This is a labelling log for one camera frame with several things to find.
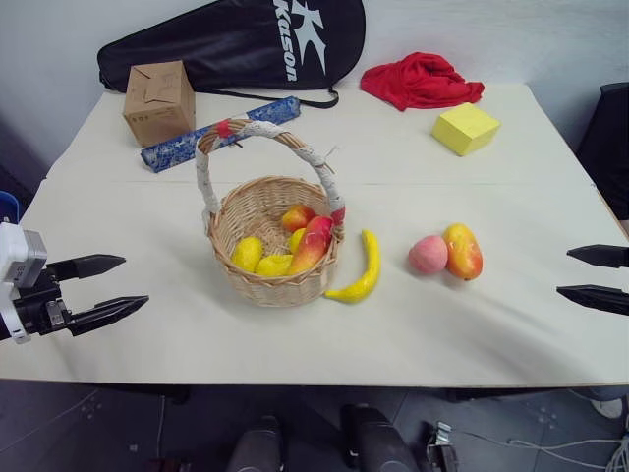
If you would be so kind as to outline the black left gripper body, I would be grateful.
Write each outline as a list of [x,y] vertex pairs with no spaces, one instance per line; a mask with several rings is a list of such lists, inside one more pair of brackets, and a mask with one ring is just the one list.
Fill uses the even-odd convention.
[[70,328],[73,322],[59,280],[49,268],[40,273],[33,287],[18,288],[14,305],[27,334],[49,334]]

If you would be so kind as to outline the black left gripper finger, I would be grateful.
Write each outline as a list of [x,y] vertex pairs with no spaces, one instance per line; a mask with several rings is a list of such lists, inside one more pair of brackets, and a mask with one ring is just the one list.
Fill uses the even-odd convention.
[[103,274],[126,261],[125,258],[113,255],[94,254],[79,258],[51,263],[46,269],[61,282],[69,279],[83,279]]
[[70,316],[67,329],[73,336],[115,324],[149,300],[148,295],[119,297],[96,304],[92,309]]

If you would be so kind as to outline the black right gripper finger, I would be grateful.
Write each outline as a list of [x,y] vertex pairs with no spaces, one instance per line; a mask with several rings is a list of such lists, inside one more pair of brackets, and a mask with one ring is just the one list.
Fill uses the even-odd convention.
[[592,266],[628,267],[629,248],[596,244],[573,248],[567,251],[567,255]]
[[556,291],[581,306],[618,315],[629,315],[629,295],[617,288],[598,285],[560,286]]

